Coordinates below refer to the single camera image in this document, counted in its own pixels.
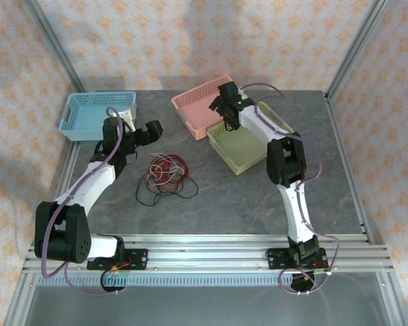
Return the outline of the pink plastic basket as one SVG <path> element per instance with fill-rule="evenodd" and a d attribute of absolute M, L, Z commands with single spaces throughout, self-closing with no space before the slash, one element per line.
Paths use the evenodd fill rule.
<path fill-rule="evenodd" d="M 222 121 L 209 106 L 220 94 L 218 87 L 232 81 L 231 77 L 225 75 L 171 99 L 175 111 L 196 141 L 205 138 L 207 131 Z"/>

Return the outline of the aluminium frame post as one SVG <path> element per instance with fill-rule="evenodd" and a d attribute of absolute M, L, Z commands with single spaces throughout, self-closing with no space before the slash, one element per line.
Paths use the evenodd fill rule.
<path fill-rule="evenodd" d="M 367 17 L 361 24 L 359 31 L 357 32 L 351 46 L 349 47 L 349 50 L 347 51 L 347 54 L 345 55 L 345 58 L 337 69 L 328 90 L 324 93 L 324 98 L 327 102 L 330 103 L 337 97 L 338 91 L 349 76 L 352 67 L 355 65 L 355 62 L 361 55 L 361 52 L 383 16 L 389 2 L 390 0 L 374 0 Z"/>
<path fill-rule="evenodd" d="M 54 32 L 48 17 L 44 13 L 38 0 L 22 0 L 28 9 L 30 15 L 38 25 L 44 39 L 52 50 L 53 55 L 56 57 L 58 63 L 63 68 L 66 76 L 69 78 L 72 87 L 77 92 L 85 92 L 84 85 L 76 73 L 68 55 L 66 54 L 63 46 L 61 45 L 56 33 Z"/>

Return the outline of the aluminium lower frame bar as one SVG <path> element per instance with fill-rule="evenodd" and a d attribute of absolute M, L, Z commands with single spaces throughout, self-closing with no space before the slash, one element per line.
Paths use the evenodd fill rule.
<path fill-rule="evenodd" d="M 390 326 L 408 326 L 408 309 L 394 270 L 376 272 Z"/>
<path fill-rule="evenodd" d="M 38 280 L 38 275 L 34 273 L 20 275 L 4 326 L 25 325 Z"/>

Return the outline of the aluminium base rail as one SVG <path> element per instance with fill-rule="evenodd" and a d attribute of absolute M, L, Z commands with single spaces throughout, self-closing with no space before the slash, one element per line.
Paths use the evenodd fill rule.
<path fill-rule="evenodd" d="M 269 265 L 267 249 L 288 247 L 277 235 L 161 235 L 131 234 L 123 237 L 128 249 L 147 249 L 151 273 L 263 273 Z M 384 244 L 371 244 L 364 234 L 340 234 L 335 240 L 321 237 L 334 272 L 376 272 L 393 269 Z"/>

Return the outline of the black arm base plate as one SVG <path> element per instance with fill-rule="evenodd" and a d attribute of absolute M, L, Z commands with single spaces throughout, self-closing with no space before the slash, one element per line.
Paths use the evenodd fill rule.
<path fill-rule="evenodd" d="M 88 261 L 88 270 L 145 270 L 148 262 L 147 249 L 121 248 L 113 257 L 97 257 Z"/>
<path fill-rule="evenodd" d="M 294 249 L 274 248 L 265 253 L 270 270 L 282 270 L 285 268 L 298 269 L 327 269 L 329 268 L 326 251 L 323 248 L 309 257 L 298 259 Z"/>

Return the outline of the aluminium table side rail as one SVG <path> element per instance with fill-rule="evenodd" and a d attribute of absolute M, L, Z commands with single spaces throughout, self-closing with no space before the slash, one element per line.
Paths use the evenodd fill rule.
<path fill-rule="evenodd" d="M 79 150 L 80 142 L 72 142 L 63 165 L 58 186 L 53 197 L 54 199 L 58 198 L 69 189 Z"/>
<path fill-rule="evenodd" d="M 353 201 L 354 201 L 354 206 L 356 208 L 358 220 L 360 222 L 360 227 L 361 227 L 363 233 L 367 237 L 367 242 L 370 245 L 376 245 L 377 241 L 375 240 L 374 233 L 373 233 L 373 228 L 371 227 L 371 225 L 369 223 L 369 220 L 367 218 L 367 214 L 366 214 L 365 209 L 363 207 L 360 194 L 358 193 L 358 188 L 357 188 L 356 182 L 354 180 L 354 176 L 352 174 L 352 167 L 351 167 L 350 161 L 348 159 L 348 156 L 347 156 L 347 153 L 346 153 L 346 150 L 345 150 L 345 146 L 343 144 L 343 137 L 342 137 L 342 135 L 341 135 L 341 133 L 339 131 L 339 127 L 337 125 L 336 115 L 334 114 L 333 107 L 331 105 L 330 99 L 327 97 L 326 94 L 324 94 L 324 100 L 325 100 L 326 108 L 327 108 L 327 111 L 328 111 L 328 114 L 329 114 L 329 117 L 330 117 L 330 122 L 331 122 L 333 130 L 334 130 L 337 146 L 339 148 L 339 152 L 340 152 L 340 155 L 341 155 L 343 167 L 344 167 L 344 170 L 345 170 L 345 175 L 346 175 L 349 187 L 350 187 L 350 191 L 351 191 L 351 195 L 352 195 L 352 198 L 353 198 Z"/>

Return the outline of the blue plastic basket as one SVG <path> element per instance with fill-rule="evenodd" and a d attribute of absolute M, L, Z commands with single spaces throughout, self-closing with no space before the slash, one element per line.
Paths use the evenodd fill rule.
<path fill-rule="evenodd" d="M 103 122 L 108 118 L 106 109 L 118 113 L 126 108 L 137 110 L 133 91 L 72 93 L 65 103 L 58 129 L 70 141 L 100 141 Z"/>

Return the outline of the green plastic basket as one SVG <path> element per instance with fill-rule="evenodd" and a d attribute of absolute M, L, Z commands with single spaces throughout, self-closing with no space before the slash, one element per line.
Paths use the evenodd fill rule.
<path fill-rule="evenodd" d="M 294 130 L 264 101 L 258 103 L 258 112 L 270 119 L 283 132 Z M 267 156 L 267 146 L 250 130 L 240 126 L 231 130 L 224 120 L 207 131 L 209 144 L 224 160 L 235 175 L 240 175 Z"/>

